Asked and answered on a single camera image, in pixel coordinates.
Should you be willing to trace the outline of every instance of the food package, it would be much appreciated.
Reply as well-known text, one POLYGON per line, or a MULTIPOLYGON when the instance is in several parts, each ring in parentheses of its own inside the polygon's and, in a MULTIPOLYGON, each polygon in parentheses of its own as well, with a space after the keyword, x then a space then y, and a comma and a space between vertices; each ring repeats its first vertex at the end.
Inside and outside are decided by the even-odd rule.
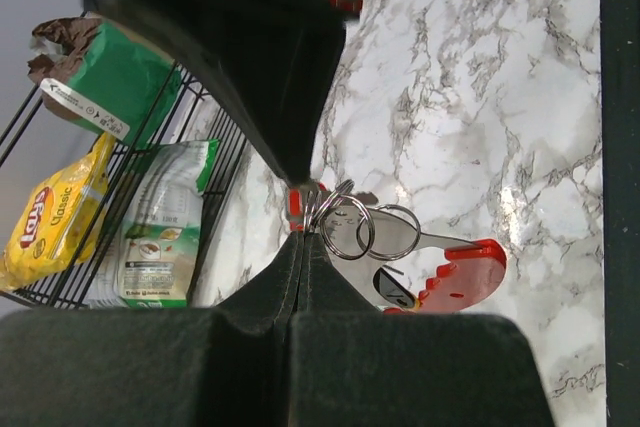
POLYGON ((180 73, 172 71, 170 60, 100 17, 40 24, 32 32, 30 47, 38 55, 28 63, 29 78, 40 86, 45 107, 129 146, 143 125, 138 146, 149 141, 180 90, 180 73))
POLYGON ((91 307, 185 307, 217 140, 157 147, 91 284, 91 307))
MULTIPOLYGON (((0 289, 14 290, 65 270, 107 191, 115 138, 103 134, 91 152, 55 173, 29 196, 0 261, 0 289)), ((101 214, 77 262, 95 251, 101 214)))

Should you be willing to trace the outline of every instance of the chip bag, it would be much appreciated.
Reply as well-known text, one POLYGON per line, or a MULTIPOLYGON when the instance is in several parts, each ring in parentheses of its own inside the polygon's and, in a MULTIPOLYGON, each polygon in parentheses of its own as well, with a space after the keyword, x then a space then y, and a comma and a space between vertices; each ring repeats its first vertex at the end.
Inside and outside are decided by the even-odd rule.
MULTIPOLYGON (((0 259, 0 289, 15 290, 65 270, 107 191, 106 168, 115 137, 103 134, 93 149, 38 185, 0 259)), ((101 214, 78 257, 95 251, 101 214)))

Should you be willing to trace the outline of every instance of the plastic packaging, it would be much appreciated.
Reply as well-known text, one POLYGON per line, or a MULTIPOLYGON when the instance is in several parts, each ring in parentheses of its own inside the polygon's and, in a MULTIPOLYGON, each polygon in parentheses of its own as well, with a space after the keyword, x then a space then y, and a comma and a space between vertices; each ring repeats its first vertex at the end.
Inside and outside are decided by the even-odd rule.
MULTIPOLYGON (((107 191, 106 167, 115 140, 103 134, 89 154, 31 192, 0 261, 0 289, 24 287, 69 266, 107 191)), ((95 251, 103 220, 101 214, 78 263, 95 251)))
POLYGON ((161 146, 87 293, 91 307, 185 307, 217 140, 161 146))

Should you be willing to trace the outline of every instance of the black strip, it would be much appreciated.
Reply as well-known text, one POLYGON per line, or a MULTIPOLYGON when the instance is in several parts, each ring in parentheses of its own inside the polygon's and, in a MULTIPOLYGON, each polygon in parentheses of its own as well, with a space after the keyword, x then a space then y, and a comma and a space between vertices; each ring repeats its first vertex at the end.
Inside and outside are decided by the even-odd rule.
POLYGON ((640 0, 600 0, 610 427, 640 425, 640 0))

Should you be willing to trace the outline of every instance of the sticker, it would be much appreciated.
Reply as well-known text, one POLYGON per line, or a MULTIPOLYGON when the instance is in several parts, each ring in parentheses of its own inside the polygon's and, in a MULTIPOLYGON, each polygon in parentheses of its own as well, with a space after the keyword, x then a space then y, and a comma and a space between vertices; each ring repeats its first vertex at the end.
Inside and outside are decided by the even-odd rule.
POLYGON ((391 277, 384 267, 380 267, 374 274, 373 286, 387 302, 404 309, 412 309, 416 305, 413 294, 391 277))
POLYGON ((112 134, 118 140, 124 140, 129 133, 129 126, 121 119, 56 79, 43 79, 40 89, 64 108, 112 134))

